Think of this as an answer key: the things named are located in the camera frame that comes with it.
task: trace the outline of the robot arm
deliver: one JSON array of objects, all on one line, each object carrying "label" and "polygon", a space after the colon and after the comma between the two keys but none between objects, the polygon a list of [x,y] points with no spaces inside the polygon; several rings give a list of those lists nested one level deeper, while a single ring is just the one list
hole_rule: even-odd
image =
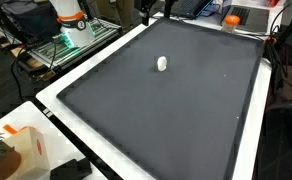
[{"label": "robot arm", "polygon": [[[145,26],[148,26],[149,21],[149,11],[152,6],[155,4],[157,0],[134,0],[134,7],[140,11],[140,15],[142,16],[143,20],[142,23]],[[165,11],[164,17],[169,18],[172,6],[178,0],[165,0]]]}]

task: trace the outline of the cardboard box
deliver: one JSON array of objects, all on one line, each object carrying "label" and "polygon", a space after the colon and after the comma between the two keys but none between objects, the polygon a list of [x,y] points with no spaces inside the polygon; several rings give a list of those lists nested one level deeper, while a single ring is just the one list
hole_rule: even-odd
[{"label": "cardboard box", "polygon": [[22,161],[9,180],[38,179],[50,171],[43,135],[33,128],[25,128],[4,142],[20,153]]}]

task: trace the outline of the floor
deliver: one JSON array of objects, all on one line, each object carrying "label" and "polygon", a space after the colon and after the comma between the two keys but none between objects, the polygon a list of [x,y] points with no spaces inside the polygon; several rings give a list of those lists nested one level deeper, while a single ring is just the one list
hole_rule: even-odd
[{"label": "floor", "polygon": [[[138,12],[134,11],[135,24],[139,24]],[[21,104],[15,81],[10,73],[13,57],[0,51],[0,118]],[[23,97],[33,101],[35,95],[50,82],[30,84],[21,82]],[[260,138],[257,166],[254,180],[292,179],[292,148],[289,143],[289,129],[282,117],[273,117],[267,121],[267,133]]]}]

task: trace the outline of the white ball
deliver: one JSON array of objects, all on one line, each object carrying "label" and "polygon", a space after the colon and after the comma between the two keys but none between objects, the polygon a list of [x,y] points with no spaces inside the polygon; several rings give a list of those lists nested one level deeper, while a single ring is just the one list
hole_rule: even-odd
[{"label": "white ball", "polygon": [[167,66],[167,59],[166,59],[166,57],[165,56],[159,57],[158,60],[157,60],[157,68],[158,68],[158,71],[165,71],[166,66]]}]

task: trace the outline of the table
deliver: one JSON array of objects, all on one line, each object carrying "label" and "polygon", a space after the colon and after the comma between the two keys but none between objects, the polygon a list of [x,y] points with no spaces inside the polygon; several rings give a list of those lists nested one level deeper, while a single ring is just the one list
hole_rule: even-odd
[{"label": "table", "polygon": [[[247,2],[235,2],[234,4],[246,5]],[[270,8],[270,24],[282,8],[283,7],[281,6]],[[275,25],[280,25],[280,20],[281,16],[277,19]],[[149,24],[152,24],[155,21],[155,19],[150,19]],[[214,15],[208,18],[200,18],[199,20],[186,20],[185,22],[205,26],[208,28],[220,29],[219,15]],[[109,45],[98,54],[89,58],[83,64],[81,64],[80,66],[78,66],[77,68],[75,68],[74,70],[72,70],[71,72],[69,72],[58,81],[51,84],[46,89],[36,95],[36,98],[41,103],[43,103],[49,110],[51,110],[51,112],[56,117],[58,117],[66,126],[68,126],[123,179],[148,180],[154,178],[151,177],[144,170],[142,170],[127,156],[122,154],[112,144],[105,140],[105,138],[103,138],[84,121],[82,121],[78,116],[72,113],[56,98],[56,95],[146,28],[147,27],[143,25],[136,27],[131,32],[118,39],[116,42]],[[234,170],[233,180],[249,180],[252,178],[270,76],[271,68],[269,66],[269,62],[264,59],[262,60],[258,69],[257,79],[249,105],[249,111],[243,130],[242,140],[241,144],[239,145],[240,147],[237,156],[236,167]]]},{"label": "table", "polygon": [[[44,136],[51,169],[71,159],[81,160],[85,157],[31,102],[25,102],[0,119],[0,133],[3,133],[4,138],[10,136],[10,134],[2,128],[6,124],[11,125],[16,130],[24,126],[33,126],[41,132]],[[93,164],[91,164],[91,167],[93,173],[87,176],[85,180],[107,180]],[[39,178],[39,180],[47,180],[49,176],[50,172],[47,172]]]}]

